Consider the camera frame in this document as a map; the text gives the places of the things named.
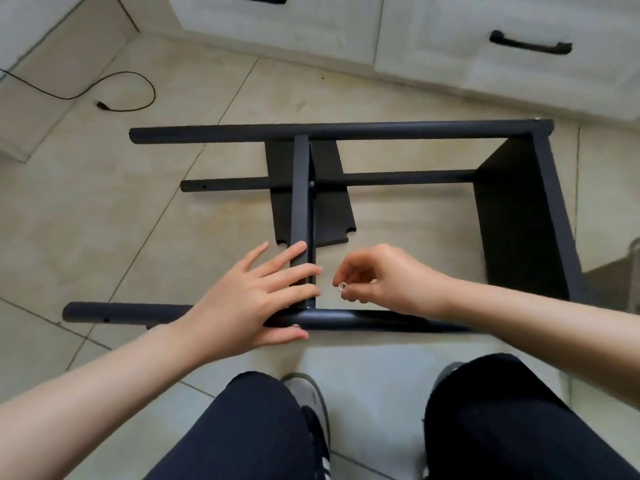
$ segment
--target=horizontal crossbar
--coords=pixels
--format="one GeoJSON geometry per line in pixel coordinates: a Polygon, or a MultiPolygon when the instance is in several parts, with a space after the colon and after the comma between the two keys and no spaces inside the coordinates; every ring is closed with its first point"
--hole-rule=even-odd
{"type": "MultiPolygon", "coordinates": [[[[96,303],[73,301],[65,306],[62,318],[67,322],[116,323],[153,326],[178,320],[191,305],[148,303],[96,303]]],[[[388,310],[328,310],[286,308],[267,320],[270,327],[300,325],[305,330],[369,330],[423,333],[468,333],[466,326],[388,310]]]]}
{"type": "MultiPolygon", "coordinates": [[[[473,183],[475,172],[475,170],[431,170],[345,173],[331,179],[319,178],[314,185],[317,190],[331,190],[344,186],[473,183]]],[[[180,190],[183,192],[261,189],[291,190],[291,181],[281,182],[270,177],[249,177],[183,180],[180,183],[180,190]]]]}
{"type": "Polygon", "coordinates": [[[533,133],[548,136],[553,129],[553,120],[403,121],[132,128],[129,130],[129,137],[136,144],[292,141],[295,135],[302,134],[308,135],[309,141],[468,139],[522,137],[533,133]]]}

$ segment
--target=white cabinet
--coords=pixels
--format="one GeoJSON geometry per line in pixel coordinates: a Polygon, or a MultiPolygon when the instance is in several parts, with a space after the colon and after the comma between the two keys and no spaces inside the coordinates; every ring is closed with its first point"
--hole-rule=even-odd
{"type": "Polygon", "coordinates": [[[633,120],[640,116],[640,9],[581,0],[385,0],[375,69],[633,120]],[[492,31],[540,46],[571,43],[571,51],[497,45],[492,31]]]}
{"type": "Polygon", "coordinates": [[[372,64],[382,0],[170,0],[183,28],[372,64]]]}

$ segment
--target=right hand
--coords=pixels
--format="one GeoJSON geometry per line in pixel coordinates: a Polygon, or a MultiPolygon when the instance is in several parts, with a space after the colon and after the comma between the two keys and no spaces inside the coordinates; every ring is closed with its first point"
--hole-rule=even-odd
{"type": "Polygon", "coordinates": [[[341,282],[347,283],[343,299],[422,317],[443,316],[455,286],[455,279],[388,244],[349,253],[333,277],[333,286],[341,282]]]}

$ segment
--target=hand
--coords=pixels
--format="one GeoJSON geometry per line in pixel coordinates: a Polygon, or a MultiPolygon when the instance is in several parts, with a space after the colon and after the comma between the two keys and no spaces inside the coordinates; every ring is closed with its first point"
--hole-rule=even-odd
{"type": "Polygon", "coordinates": [[[333,286],[341,282],[347,283],[343,299],[427,317],[444,315],[455,279],[423,265],[400,248],[379,244],[349,253],[333,277],[333,286]]]}
{"type": "Polygon", "coordinates": [[[269,243],[265,242],[249,251],[185,316],[174,322],[183,340],[195,352],[196,365],[240,355],[263,345],[309,338],[300,327],[268,328],[264,322],[278,310],[319,296],[316,285],[291,285],[322,273],[322,268],[301,264],[280,271],[307,249],[307,244],[300,241],[250,271],[268,247],[269,243]]]}

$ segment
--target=left hand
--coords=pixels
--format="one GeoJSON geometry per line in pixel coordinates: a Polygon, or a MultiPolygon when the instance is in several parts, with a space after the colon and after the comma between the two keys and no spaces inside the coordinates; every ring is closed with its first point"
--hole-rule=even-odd
{"type": "Polygon", "coordinates": [[[189,353],[196,354],[197,366],[256,347],[309,338],[308,332],[297,326],[268,328],[264,322],[278,310],[319,296],[316,285],[291,285],[321,274],[322,268],[308,263],[281,270],[307,249],[307,243],[300,241],[250,270],[268,247],[265,242],[249,251],[185,316],[170,325],[180,331],[189,353]]]}

